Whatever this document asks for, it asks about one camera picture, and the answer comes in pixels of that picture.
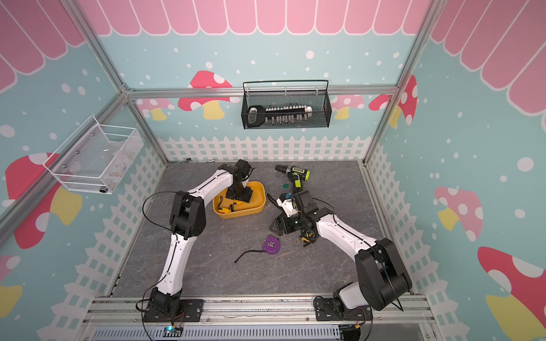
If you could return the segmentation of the yellow plastic storage box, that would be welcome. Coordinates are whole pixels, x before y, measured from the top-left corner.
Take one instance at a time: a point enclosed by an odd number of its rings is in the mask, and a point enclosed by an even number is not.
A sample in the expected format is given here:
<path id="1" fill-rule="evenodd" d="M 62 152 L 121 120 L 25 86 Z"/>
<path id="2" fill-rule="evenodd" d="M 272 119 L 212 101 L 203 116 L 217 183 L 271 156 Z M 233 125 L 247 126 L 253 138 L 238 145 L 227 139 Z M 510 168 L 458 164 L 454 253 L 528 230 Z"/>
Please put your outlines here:
<path id="1" fill-rule="evenodd" d="M 250 187 L 251 189 L 253 189 L 253 196 L 249 203 L 227 199 L 225 197 L 227 190 L 224 190 L 213 199 L 212 206 L 213 206 L 214 213 L 217 214 L 223 220 L 229 220 L 233 218 L 244 217 L 248 215 L 261 213 L 264 210 L 264 206 L 267 201 L 263 184 L 257 181 L 250 181 L 247 184 L 247 187 Z M 228 206 L 232 202 L 237 203 L 237 205 L 235 206 L 234 213 L 219 214 L 217 212 L 217 205 L 218 205 L 220 196 L 224 197 L 223 206 Z"/>

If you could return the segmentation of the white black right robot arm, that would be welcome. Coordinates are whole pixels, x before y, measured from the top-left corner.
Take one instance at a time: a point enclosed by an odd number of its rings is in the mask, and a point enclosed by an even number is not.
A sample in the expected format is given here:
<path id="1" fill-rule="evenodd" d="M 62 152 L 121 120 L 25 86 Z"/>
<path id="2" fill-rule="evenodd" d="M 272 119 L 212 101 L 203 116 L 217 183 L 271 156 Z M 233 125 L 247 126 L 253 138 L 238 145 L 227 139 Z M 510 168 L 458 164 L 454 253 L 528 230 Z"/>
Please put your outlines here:
<path id="1" fill-rule="evenodd" d="M 317 201 L 307 190 L 281 194 L 276 205 L 282 213 L 270 226 L 279 236 L 298 232 L 305 247 L 319 238 L 328 240 L 354 260 L 358 281 L 339 288 L 332 298 L 317 296 L 317 319 L 371 319 L 372 310 L 381 311 L 390 304 L 401 310 L 400 297 L 411 291 L 412 280 L 395 243 L 355 230 L 337 216 L 333 206 L 319 207 Z"/>

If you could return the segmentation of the black 5m tape measure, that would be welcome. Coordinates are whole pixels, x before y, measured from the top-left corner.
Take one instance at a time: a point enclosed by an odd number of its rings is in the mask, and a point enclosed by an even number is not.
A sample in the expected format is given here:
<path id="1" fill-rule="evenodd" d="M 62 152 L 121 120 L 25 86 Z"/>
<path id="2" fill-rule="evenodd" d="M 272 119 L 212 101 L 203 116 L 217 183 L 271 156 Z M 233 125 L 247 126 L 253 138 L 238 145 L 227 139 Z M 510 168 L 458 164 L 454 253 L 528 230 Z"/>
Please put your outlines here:
<path id="1" fill-rule="evenodd" d="M 277 236 L 283 236 L 284 230 L 283 230 L 283 218 L 284 218 L 284 210 L 281 206 L 279 206 L 276 202 L 276 200 L 267 193 L 267 199 L 270 201 L 271 204 L 273 204 L 274 207 L 280 210 L 280 214 L 273 220 L 273 223 L 270 225 L 269 230 L 276 234 Z"/>

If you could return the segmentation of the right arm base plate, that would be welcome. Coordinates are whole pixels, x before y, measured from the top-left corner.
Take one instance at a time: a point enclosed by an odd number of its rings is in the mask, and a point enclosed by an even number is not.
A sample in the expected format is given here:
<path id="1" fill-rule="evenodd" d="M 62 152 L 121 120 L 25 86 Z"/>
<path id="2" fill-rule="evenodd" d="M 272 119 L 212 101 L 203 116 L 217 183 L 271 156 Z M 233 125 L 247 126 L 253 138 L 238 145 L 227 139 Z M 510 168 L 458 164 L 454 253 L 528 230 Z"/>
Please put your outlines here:
<path id="1" fill-rule="evenodd" d="M 373 321 L 369 305 L 347 308 L 340 298 L 315 296 L 313 300 L 317 321 L 353 321 L 357 324 Z"/>

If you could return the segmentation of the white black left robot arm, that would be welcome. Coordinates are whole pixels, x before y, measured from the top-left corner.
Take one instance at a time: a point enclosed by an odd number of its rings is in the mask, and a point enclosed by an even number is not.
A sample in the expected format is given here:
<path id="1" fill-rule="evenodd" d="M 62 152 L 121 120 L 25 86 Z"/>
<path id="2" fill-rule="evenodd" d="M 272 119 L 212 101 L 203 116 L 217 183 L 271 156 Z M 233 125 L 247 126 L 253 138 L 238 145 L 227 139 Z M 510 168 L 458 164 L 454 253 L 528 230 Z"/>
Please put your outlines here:
<path id="1" fill-rule="evenodd" d="M 247 182 L 253 172 L 247 161 L 224 163 L 202 184 L 188 191 L 174 193 L 169 228 L 171 244 L 162 275 L 152 287 L 149 308 L 174 318 L 178 315 L 183 275 L 197 237 L 206 227 L 206 206 L 227 191 L 227 197 L 249 203 L 253 190 Z"/>

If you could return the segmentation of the yellow black 3m tape measure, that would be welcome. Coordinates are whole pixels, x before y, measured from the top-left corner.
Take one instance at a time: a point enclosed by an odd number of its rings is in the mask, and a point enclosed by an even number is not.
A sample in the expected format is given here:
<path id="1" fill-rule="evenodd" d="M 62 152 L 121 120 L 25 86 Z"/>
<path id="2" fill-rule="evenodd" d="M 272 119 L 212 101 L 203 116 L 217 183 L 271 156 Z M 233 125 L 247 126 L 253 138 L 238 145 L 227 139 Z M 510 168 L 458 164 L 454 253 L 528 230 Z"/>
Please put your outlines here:
<path id="1" fill-rule="evenodd" d="M 302 229 L 299 236 L 299 239 L 304 243 L 304 247 L 308 247 L 309 245 L 314 244 L 318 238 L 318 232 L 310 229 Z"/>

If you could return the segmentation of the purple tape measure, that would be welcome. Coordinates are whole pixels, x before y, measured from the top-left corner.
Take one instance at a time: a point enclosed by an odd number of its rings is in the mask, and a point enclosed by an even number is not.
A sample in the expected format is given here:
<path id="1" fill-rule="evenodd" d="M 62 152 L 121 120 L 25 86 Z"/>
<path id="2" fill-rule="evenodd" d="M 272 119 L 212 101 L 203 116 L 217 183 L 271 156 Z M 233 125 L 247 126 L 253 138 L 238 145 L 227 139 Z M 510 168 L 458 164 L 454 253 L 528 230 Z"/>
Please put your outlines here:
<path id="1" fill-rule="evenodd" d="M 264 244 L 262 245 L 261 249 L 253 249 L 253 250 L 244 251 L 234 261 L 234 263 L 237 264 L 241 260 L 241 258 L 243 258 L 246 254 L 251 254 L 251 253 L 265 253 L 265 254 L 275 255 L 280 251 L 280 248 L 281 248 L 280 240 L 277 237 L 273 237 L 272 235 L 269 235 L 264 241 Z"/>

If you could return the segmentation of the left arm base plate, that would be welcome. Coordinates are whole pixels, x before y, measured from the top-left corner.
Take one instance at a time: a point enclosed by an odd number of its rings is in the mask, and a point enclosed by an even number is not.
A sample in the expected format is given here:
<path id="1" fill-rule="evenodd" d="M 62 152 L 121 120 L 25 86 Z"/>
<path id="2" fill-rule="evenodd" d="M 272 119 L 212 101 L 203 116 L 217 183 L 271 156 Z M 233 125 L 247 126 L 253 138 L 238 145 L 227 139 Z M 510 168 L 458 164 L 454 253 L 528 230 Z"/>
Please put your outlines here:
<path id="1" fill-rule="evenodd" d="M 203 312 L 204 300 L 154 298 L 149 301 L 142 320 L 145 323 L 197 323 Z"/>

